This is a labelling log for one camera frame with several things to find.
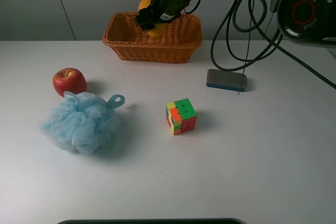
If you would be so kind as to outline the red apple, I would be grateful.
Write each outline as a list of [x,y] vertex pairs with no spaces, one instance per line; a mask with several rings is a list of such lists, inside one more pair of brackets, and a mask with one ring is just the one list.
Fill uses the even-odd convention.
[[65,91],[79,94],[87,90],[87,82],[84,75],[75,68],[59,70],[53,76],[53,86],[55,91],[62,97]]

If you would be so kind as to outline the orange bread-shaped toy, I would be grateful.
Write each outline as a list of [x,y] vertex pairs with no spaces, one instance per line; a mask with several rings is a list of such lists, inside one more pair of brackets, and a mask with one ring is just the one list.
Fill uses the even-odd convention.
[[[147,8],[151,4],[151,0],[141,0],[138,5],[138,12],[144,8]],[[151,39],[160,39],[165,30],[166,30],[167,24],[164,23],[155,23],[154,28],[151,30],[148,30],[146,33]]]

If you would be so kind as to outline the grey and blue eraser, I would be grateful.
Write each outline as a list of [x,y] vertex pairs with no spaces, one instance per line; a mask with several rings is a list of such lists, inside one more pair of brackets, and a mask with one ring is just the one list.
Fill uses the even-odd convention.
[[206,85],[211,88],[244,92],[247,88],[245,74],[208,69]]

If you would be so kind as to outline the orange wicker basket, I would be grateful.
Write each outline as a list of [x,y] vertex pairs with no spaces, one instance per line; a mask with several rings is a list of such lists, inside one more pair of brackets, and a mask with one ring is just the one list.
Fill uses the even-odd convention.
[[116,13],[104,32],[102,42],[121,60],[186,63],[202,44],[199,17],[183,14],[169,23],[160,39],[152,39],[134,23],[136,13]]

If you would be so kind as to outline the light blue bath loofah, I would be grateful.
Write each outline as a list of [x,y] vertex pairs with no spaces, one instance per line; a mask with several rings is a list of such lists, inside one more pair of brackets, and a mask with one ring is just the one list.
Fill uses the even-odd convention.
[[51,110],[40,129],[59,149],[89,155],[114,139],[118,128],[115,110],[124,103],[120,94],[106,101],[94,93],[65,91],[64,101]]

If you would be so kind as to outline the multicolour puzzle cube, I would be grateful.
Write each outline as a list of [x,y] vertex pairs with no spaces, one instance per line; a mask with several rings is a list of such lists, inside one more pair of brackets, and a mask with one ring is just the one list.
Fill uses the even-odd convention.
[[188,98],[166,104],[166,120],[173,135],[194,130],[197,113]]

